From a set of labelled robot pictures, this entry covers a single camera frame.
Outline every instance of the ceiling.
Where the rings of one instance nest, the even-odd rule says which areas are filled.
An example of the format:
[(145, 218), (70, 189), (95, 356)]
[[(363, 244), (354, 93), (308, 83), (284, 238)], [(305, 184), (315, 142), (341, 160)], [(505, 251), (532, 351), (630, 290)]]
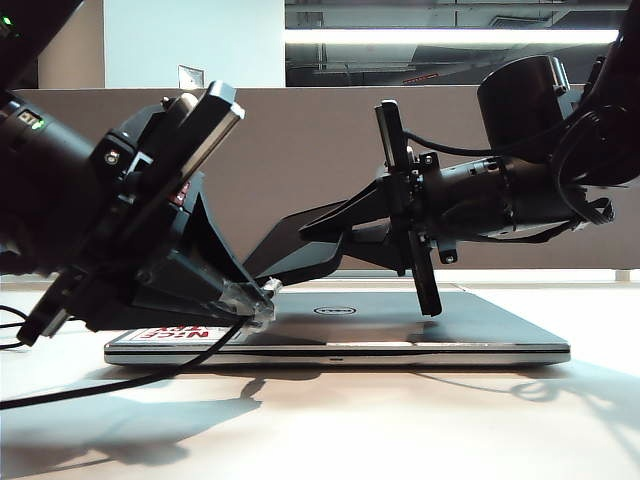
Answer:
[[(287, 29), (617, 29), (625, 1), (288, 0)], [(607, 47), (514, 45), (488, 49), (428, 45), (287, 45), (287, 86), (479, 84), (516, 58), (553, 54), (570, 81), (583, 82)]]

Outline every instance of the sticker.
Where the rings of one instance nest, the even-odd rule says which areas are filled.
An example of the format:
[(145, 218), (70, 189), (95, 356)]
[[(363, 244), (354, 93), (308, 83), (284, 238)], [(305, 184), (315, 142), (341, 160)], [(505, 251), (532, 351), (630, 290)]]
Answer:
[(126, 336), (121, 342), (127, 343), (170, 343), (193, 344), (215, 343), (229, 331), (231, 327), (158, 327), (136, 330)]

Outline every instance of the black cylinder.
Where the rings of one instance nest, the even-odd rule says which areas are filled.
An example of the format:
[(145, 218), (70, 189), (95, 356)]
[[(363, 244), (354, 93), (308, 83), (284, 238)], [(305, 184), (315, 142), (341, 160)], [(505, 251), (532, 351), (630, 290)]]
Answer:
[(93, 145), (24, 100), (9, 94), (3, 100), (0, 242), (46, 275), (64, 263), (100, 207)]
[(465, 234), (495, 236), (574, 217), (547, 165), (513, 157), (476, 160), (432, 172), (425, 200), (436, 223)]
[(570, 112), (558, 99), (568, 90), (564, 67), (555, 57), (523, 58), (493, 72), (478, 87), (491, 147), (520, 142), (562, 121)]

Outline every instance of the wire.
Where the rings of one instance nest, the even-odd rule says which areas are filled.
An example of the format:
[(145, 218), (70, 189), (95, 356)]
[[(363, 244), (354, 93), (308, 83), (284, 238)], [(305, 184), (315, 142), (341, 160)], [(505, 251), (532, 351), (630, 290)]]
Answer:
[(585, 110), (585, 107), (584, 105), (581, 105), (578, 108), (576, 108), (573, 112), (571, 112), (571, 114), (569, 114), (567, 118), (561, 120), (560, 122), (556, 123), (552, 127), (546, 130), (543, 130), (542, 132), (536, 133), (531, 137), (525, 138), (524, 140), (520, 140), (518, 142), (511, 143), (509, 145), (505, 145), (497, 148), (472, 149), (472, 148), (452, 147), (449, 145), (443, 145), (441, 143), (436, 143), (436, 142), (432, 142), (431, 140), (427, 140), (426, 138), (416, 135), (410, 130), (403, 130), (402, 132), (404, 133), (404, 136), (407, 139), (413, 140), (414, 142), (416, 142), (419, 145), (422, 145), (423, 147), (432, 148), (439, 152), (448, 153), (451, 155), (459, 155), (462, 157), (488, 157), (492, 155), (495, 155), (495, 156), (506, 155), (506, 154), (513, 153), (514, 150), (529, 146), (531, 143), (540, 142), (546, 136), (557, 133), (558, 131), (561, 131), (562, 129), (567, 127), (571, 122), (573, 122), (573, 120), (581, 116), (583, 110)]
[[(13, 313), (14, 315), (17, 315), (23, 320), (25, 321), (27, 320), (26, 313), (21, 312), (20, 310), (17, 310), (15, 308), (9, 307), (7, 305), (0, 305), (0, 310)], [(4, 325), (0, 325), (0, 328), (21, 327), (22, 325), (24, 325), (24, 322), (5, 323)], [(0, 350), (8, 350), (9, 348), (21, 347), (22, 345), (24, 345), (24, 343), (22, 342), (7, 343), (5, 345), (0, 345)]]
[(28, 407), (31, 405), (39, 405), (42, 403), (58, 402), (60, 400), (69, 400), (72, 398), (88, 397), (90, 395), (98, 395), (101, 393), (115, 392), (118, 390), (124, 390), (126, 388), (141, 387), (153, 382), (161, 380), (167, 380), (171, 377), (175, 377), (185, 370), (195, 367), (204, 362), (211, 355), (219, 351), (233, 336), (238, 333), (240, 328), (251, 317), (241, 317), (227, 333), (225, 333), (216, 343), (209, 347), (204, 352), (200, 353), (197, 357), (189, 360), (177, 367), (171, 367), (164, 369), (160, 372), (145, 375), (139, 378), (133, 378), (131, 380), (124, 380), (122, 382), (113, 382), (107, 385), (98, 385), (94, 387), (78, 388), (74, 390), (66, 390), (63, 392), (48, 393), (45, 395), (35, 395), (33, 397), (16, 398), (13, 400), (0, 401), (0, 410), (8, 410), (11, 408)]
[[(584, 141), (587, 135), (597, 129), (600, 123), (600, 117), (594, 111), (589, 111), (581, 116), (562, 137), (550, 161), (555, 187), (562, 200), (581, 218), (594, 225), (603, 225), (613, 221), (611, 201), (607, 198), (599, 198), (589, 203), (585, 200), (570, 198), (567, 188), (562, 184), (562, 170), (575, 148)], [(597, 208), (602, 208), (603, 212), (601, 213)]]

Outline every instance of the black plastic mount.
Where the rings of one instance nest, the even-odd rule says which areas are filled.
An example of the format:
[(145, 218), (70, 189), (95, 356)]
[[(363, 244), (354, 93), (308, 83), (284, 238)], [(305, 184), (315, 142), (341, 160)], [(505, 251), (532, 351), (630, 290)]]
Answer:
[(422, 173), (431, 164), (437, 168), (437, 156), (415, 157), (407, 149), (395, 101), (383, 101), (376, 107), (376, 117), (386, 172), (349, 200), (281, 220), (245, 267), (258, 283), (276, 277), (285, 285), (333, 272), (343, 255), (398, 275), (411, 269), (422, 313), (437, 315), (442, 306), (430, 258), (431, 239), (422, 234), (413, 210), (419, 210), (422, 201)]
[[(103, 138), (86, 159), (101, 205), (73, 235), (77, 244), (18, 333), (22, 342), (52, 336), (73, 318), (97, 331), (230, 326), (241, 318), (251, 324), (272, 311), (270, 292), (217, 230), (202, 174), (193, 174), (242, 118), (234, 96), (216, 82), (200, 100), (142, 109), (123, 125), (131, 133), (112, 130)], [(154, 136), (158, 130), (168, 134)]]

